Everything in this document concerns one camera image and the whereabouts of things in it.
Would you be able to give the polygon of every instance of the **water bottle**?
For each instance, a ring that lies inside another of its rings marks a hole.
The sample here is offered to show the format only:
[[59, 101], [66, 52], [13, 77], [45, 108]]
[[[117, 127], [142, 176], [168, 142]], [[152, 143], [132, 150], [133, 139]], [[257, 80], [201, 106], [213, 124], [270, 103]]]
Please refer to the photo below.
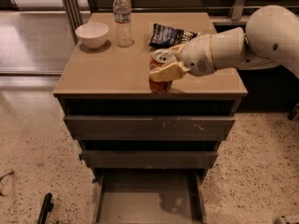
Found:
[[131, 38], [131, 2], [129, 0], [114, 0], [113, 13], [116, 28], [117, 44], [126, 48], [133, 44]]

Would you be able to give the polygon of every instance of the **black snack bag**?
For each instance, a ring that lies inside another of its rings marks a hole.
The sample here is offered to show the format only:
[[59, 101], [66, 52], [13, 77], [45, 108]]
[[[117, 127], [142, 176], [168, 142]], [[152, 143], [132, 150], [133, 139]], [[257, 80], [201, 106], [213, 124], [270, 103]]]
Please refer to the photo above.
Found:
[[187, 43], [195, 37], [197, 37], [196, 33], [154, 23], [149, 45], [157, 49], [168, 49]]

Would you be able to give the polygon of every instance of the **white robotic arm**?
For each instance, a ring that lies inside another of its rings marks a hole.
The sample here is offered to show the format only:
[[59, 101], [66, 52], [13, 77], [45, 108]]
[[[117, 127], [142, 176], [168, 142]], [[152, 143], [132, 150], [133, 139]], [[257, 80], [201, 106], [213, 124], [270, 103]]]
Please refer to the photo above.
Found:
[[171, 63], [150, 71], [153, 81], [213, 74], [216, 70], [265, 69], [284, 65], [299, 78], [299, 19], [279, 6], [262, 7], [241, 28], [194, 38], [159, 53], [170, 54]]

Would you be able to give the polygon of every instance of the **white bowl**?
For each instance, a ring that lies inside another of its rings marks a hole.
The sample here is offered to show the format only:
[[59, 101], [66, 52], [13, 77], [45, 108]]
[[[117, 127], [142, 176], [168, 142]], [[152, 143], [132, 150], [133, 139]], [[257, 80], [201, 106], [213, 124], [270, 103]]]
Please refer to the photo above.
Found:
[[109, 28], [100, 22], [90, 22], [76, 29], [78, 39], [89, 49], [100, 49], [107, 41]]

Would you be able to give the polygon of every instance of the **drawer front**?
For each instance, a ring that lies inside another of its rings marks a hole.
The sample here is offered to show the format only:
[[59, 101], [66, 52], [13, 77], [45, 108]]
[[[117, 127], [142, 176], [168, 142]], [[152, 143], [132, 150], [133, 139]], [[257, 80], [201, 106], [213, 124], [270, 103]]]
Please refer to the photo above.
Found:
[[216, 151], [82, 151], [92, 168], [206, 169], [217, 156]]
[[64, 122], [77, 140], [222, 141], [233, 117], [113, 117], [66, 116]]

